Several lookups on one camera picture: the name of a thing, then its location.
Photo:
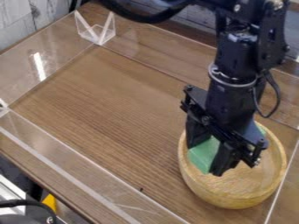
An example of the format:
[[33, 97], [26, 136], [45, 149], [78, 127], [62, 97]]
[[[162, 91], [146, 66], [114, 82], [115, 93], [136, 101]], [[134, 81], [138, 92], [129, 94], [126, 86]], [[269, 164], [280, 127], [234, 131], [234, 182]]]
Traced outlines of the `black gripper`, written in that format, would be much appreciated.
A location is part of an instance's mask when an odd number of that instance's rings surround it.
[[[186, 85], [182, 92], [185, 97], [181, 101], [181, 110], [186, 114], [185, 136], [189, 149], [210, 139], [206, 127], [245, 135], [248, 128], [254, 124], [253, 114], [260, 99], [253, 88], [225, 87], [213, 81], [208, 90]], [[258, 164], [260, 153], [258, 146], [250, 150], [245, 145], [220, 143], [209, 173], [220, 177], [226, 170], [236, 168], [240, 161], [253, 168]]]

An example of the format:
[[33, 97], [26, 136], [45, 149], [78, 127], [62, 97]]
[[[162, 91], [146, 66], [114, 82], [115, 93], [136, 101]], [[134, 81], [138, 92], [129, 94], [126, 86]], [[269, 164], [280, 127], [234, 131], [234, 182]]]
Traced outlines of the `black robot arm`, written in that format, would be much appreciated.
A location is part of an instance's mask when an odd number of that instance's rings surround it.
[[189, 5], [213, 11], [217, 48], [209, 64], [209, 87], [184, 87], [181, 110], [185, 117], [186, 150], [196, 151], [213, 139], [209, 155], [194, 165], [201, 172], [221, 176], [238, 163], [254, 167], [268, 141], [254, 116], [268, 118], [260, 100], [265, 87], [281, 102], [280, 87], [270, 69], [285, 61], [285, 14], [289, 0], [153, 0], [162, 7], [141, 14], [117, 0], [97, 0], [119, 17], [142, 24], [157, 24], [176, 16]]

